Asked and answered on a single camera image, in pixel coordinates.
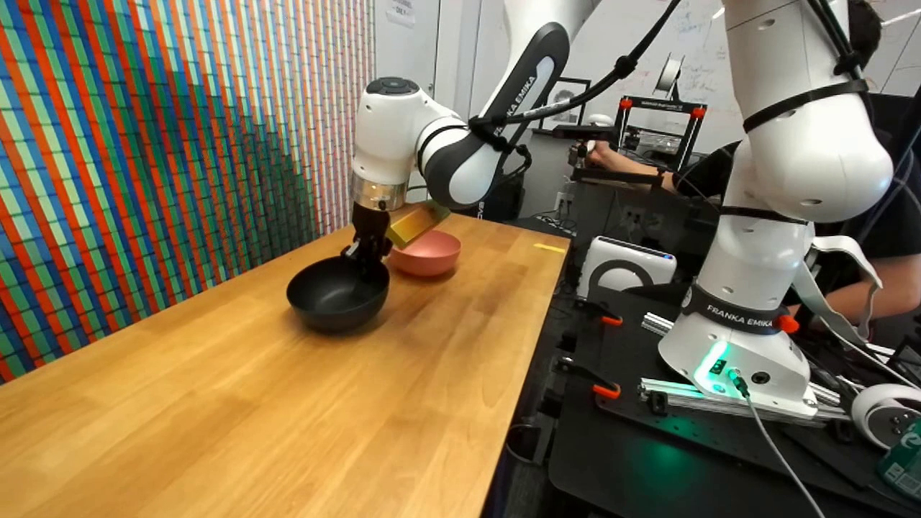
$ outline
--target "patterned wall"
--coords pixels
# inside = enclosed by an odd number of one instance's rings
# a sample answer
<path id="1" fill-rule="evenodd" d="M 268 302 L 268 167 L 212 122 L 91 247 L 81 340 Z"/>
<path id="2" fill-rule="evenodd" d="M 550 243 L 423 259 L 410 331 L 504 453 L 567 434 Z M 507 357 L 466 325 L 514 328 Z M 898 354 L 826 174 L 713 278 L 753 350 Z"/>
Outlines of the patterned wall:
<path id="1" fill-rule="evenodd" d="M 369 0 L 0 0 L 0 380 L 347 222 Z"/>

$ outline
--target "black pan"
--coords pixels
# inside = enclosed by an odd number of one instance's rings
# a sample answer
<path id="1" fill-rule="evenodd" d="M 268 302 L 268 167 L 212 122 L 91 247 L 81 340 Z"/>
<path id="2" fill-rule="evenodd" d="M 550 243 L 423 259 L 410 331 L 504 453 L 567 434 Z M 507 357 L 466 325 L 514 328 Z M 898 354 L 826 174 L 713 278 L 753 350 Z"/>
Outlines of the black pan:
<path id="1" fill-rule="evenodd" d="M 347 256 L 330 256 L 308 265 L 287 282 L 287 302 L 315 331 L 353 331 L 377 318 L 386 292 L 386 265 L 360 269 Z"/>

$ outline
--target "orange bowl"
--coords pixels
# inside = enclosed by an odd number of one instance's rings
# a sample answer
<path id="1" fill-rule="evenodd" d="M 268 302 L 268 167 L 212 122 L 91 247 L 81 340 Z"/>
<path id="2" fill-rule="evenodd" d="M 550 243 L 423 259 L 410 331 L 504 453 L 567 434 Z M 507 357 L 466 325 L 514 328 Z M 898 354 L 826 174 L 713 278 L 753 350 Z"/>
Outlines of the orange bowl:
<path id="1" fill-rule="evenodd" d="M 458 269 L 461 243 L 452 234 L 429 232 L 409 247 L 394 247 L 389 265 L 405 278 L 448 278 Z"/>

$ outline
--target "person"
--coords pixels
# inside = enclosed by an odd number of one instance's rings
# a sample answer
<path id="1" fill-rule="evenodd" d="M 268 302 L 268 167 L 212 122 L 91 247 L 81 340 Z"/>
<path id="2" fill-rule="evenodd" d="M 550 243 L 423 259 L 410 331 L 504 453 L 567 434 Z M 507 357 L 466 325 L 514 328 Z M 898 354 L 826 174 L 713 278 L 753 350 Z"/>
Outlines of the person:
<path id="1" fill-rule="evenodd" d="M 871 6 L 866 6 L 866 0 L 851 0 L 848 6 L 851 6 L 851 50 L 856 52 L 859 68 L 866 68 L 879 40 L 879 17 L 875 14 Z M 875 99 L 877 95 L 862 99 L 868 117 L 875 117 Z M 921 138 L 914 142 L 914 150 L 905 150 L 908 142 L 905 135 L 895 135 L 898 131 L 879 127 L 875 122 L 875 132 L 879 144 L 888 150 L 891 163 L 902 152 L 914 152 L 913 157 L 914 167 L 902 171 L 905 177 L 888 184 L 888 193 L 877 201 L 877 207 L 843 224 L 818 224 L 818 234 L 823 236 L 846 234 L 862 246 L 862 255 L 868 256 L 871 269 L 884 279 L 884 292 L 877 292 L 871 321 L 887 321 L 887 318 L 905 318 L 921 309 L 921 201 L 917 201 L 921 200 L 921 167 L 917 167 Z M 587 150 L 587 163 L 619 177 L 655 178 L 659 188 L 671 193 L 718 196 L 728 184 L 733 150 L 736 144 L 728 144 L 710 152 L 708 158 L 701 158 L 698 164 L 682 174 L 672 174 L 645 163 L 633 163 L 609 150 L 606 142 L 593 142 L 593 147 Z M 866 318 L 866 298 L 871 286 L 851 265 L 851 259 L 836 255 L 823 256 L 818 282 L 836 314 L 843 314 L 855 325 Z"/>

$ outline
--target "wooden tabletop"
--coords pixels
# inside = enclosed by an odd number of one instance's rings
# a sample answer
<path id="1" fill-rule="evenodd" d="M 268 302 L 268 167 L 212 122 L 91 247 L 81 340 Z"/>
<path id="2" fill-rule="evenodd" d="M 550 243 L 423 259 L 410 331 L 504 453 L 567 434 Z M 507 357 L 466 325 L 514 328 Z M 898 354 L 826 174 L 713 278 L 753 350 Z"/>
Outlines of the wooden tabletop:
<path id="1" fill-rule="evenodd" d="M 478 515 L 567 243 L 448 216 L 458 275 L 318 337 L 315 239 L 0 387 L 0 515 Z"/>

